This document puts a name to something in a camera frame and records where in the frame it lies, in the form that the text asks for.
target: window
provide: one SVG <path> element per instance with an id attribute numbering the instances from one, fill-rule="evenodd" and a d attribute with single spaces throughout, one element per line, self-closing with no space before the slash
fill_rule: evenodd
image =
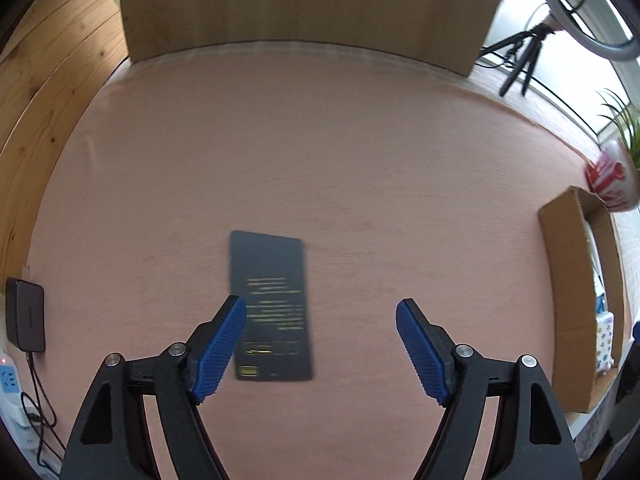
<path id="1" fill-rule="evenodd" d="M 579 21 L 586 25 L 582 28 L 597 30 L 597 37 L 610 35 L 612 27 L 620 38 L 626 36 L 625 26 L 620 24 L 620 18 L 613 18 L 617 13 L 610 6 L 608 0 L 601 0 L 600 7 L 590 5 L 589 13 L 580 12 Z M 526 28 L 539 23 L 548 13 L 545 0 L 502 0 L 494 18 L 485 44 L 489 45 L 503 40 L 511 34 L 516 34 Z M 593 27 L 604 23 L 602 27 Z M 534 76 L 548 86 L 562 100 L 573 108 L 577 114 L 596 132 L 607 125 L 607 120 L 598 117 L 605 109 L 600 106 L 602 99 L 596 91 L 609 88 L 624 100 L 638 103 L 640 98 L 640 64 L 638 60 L 612 64 L 610 61 L 592 54 L 578 44 L 567 32 L 560 31 L 549 35 L 544 41 L 540 58 Z"/>

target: electrical outlet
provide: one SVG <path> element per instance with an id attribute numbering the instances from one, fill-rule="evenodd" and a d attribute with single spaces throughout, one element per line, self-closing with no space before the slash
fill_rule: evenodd
<path id="1" fill-rule="evenodd" d="M 0 384 L 2 384 L 2 390 L 6 394 L 20 393 L 20 386 L 18 386 L 14 367 L 0 365 Z"/>

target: black cable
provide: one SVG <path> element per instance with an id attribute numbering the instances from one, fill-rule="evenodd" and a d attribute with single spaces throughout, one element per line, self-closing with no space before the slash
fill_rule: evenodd
<path id="1" fill-rule="evenodd" d="M 44 391 L 44 388 L 42 387 L 42 382 L 40 381 L 40 377 L 38 376 L 38 373 L 35 368 L 35 364 L 33 362 L 33 354 L 31 352 L 27 352 L 26 357 L 27 357 L 27 365 L 29 367 L 29 372 L 31 375 L 31 383 L 33 384 L 33 391 L 36 395 L 36 400 L 34 401 L 33 397 L 31 397 L 28 393 L 21 392 L 20 402 L 22 403 L 22 410 L 24 411 L 24 414 L 26 415 L 27 420 L 31 425 L 31 428 L 38 435 L 38 450 L 36 452 L 36 462 L 40 467 L 44 467 L 49 471 L 51 471 L 54 475 L 58 476 L 58 473 L 56 473 L 49 464 L 47 464 L 46 462 L 42 462 L 42 459 L 41 459 L 42 449 L 43 447 L 46 446 L 47 449 L 49 449 L 50 452 L 52 452 L 53 455 L 55 455 L 57 459 L 59 459 L 60 462 L 62 462 L 62 457 L 49 445 L 48 442 L 44 440 L 44 431 L 45 431 L 45 428 L 47 428 L 53 434 L 56 441 L 58 441 L 58 444 L 60 445 L 60 447 L 63 450 L 66 450 L 64 443 L 62 442 L 62 440 L 60 439 L 60 437 L 58 436 L 58 434 L 54 429 L 58 424 L 58 416 L 56 415 L 56 412 L 53 409 L 53 406 L 51 405 L 51 402 L 49 400 L 49 397 L 47 396 L 47 393 Z M 51 411 L 51 415 L 53 418 L 52 422 L 50 422 L 49 419 L 44 414 L 44 410 L 42 409 L 42 404 L 40 402 L 40 392 L 42 392 L 42 397 L 44 398 L 45 402 L 49 406 L 49 409 Z M 29 414 L 27 410 L 27 406 L 24 402 L 25 399 L 27 399 L 31 403 L 31 405 L 36 409 L 38 413 L 36 420 L 40 422 L 39 428 L 36 428 L 35 424 L 33 423 L 33 419 L 32 419 L 33 414 Z"/>
<path id="2" fill-rule="evenodd" d="M 538 12 L 542 7 L 544 7 L 546 5 L 546 2 L 542 2 L 541 4 L 539 4 L 539 6 L 536 7 L 536 10 L 534 10 L 531 15 L 529 16 L 529 19 L 526 21 L 526 23 L 524 24 L 524 28 L 523 30 L 529 30 L 529 25 L 531 24 L 531 20 L 533 20 L 533 17 L 536 15 L 536 12 Z"/>
<path id="3" fill-rule="evenodd" d="M 509 68 L 509 69 L 513 68 L 513 63 L 508 58 L 502 56 L 501 54 L 498 54 L 497 52 L 490 52 L 489 54 L 493 54 L 494 56 L 497 56 L 502 60 L 500 65 L 495 65 L 495 68 L 498 68 L 499 66 L 504 66 L 505 68 Z M 522 73 L 527 75 L 529 72 L 526 71 L 526 70 L 523 70 Z M 547 92 L 549 92 L 553 97 L 558 99 L 566 108 L 568 108 L 576 117 L 578 117 L 578 119 L 580 119 L 585 124 L 585 126 L 587 126 L 588 129 L 591 130 L 591 132 L 593 133 L 593 135 L 595 136 L 596 139 L 598 138 L 598 134 L 597 134 L 596 130 L 594 130 L 591 127 L 591 125 L 578 112 L 576 112 L 571 105 L 569 105 L 564 99 L 562 99 L 558 94 L 556 94 L 551 88 L 549 88 L 547 85 L 545 85 L 537 77 L 532 75 L 531 79 L 533 81 L 535 81 L 536 83 L 538 83 L 540 86 L 542 86 L 542 88 L 544 88 Z"/>
<path id="4" fill-rule="evenodd" d="M 571 18 L 572 22 L 574 22 L 575 26 L 578 27 L 583 34 L 585 32 L 582 30 L 582 27 L 580 26 L 580 23 L 578 23 L 576 21 L 576 19 L 574 18 L 574 14 L 576 14 L 576 12 L 578 12 L 578 10 L 580 10 L 582 8 L 582 6 L 584 5 L 585 1 L 586 0 L 580 0 L 576 6 L 572 7 L 569 4 L 568 0 L 558 0 L 560 5 L 565 8 L 566 13 L 569 15 L 569 18 Z"/>
<path id="5" fill-rule="evenodd" d="M 483 65 L 478 63 L 477 61 L 474 63 L 475 66 L 479 66 L 480 68 L 500 68 L 501 66 L 504 66 L 504 62 L 500 63 L 500 65 Z"/>

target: green leaves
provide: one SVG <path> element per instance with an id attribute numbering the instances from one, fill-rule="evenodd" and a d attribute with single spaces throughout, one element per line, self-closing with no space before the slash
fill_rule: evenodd
<path id="1" fill-rule="evenodd" d="M 633 159 L 636 170 L 640 173 L 640 119 L 638 118 L 638 109 L 631 103 L 625 105 L 624 101 L 613 90 L 605 89 L 603 92 L 598 92 L 598 95 L 604 101 L 602 105 L 607 107 L 611 113 L 610 116 L 602 114 L 599 116 L 616 125 L 622 141 Z"/>

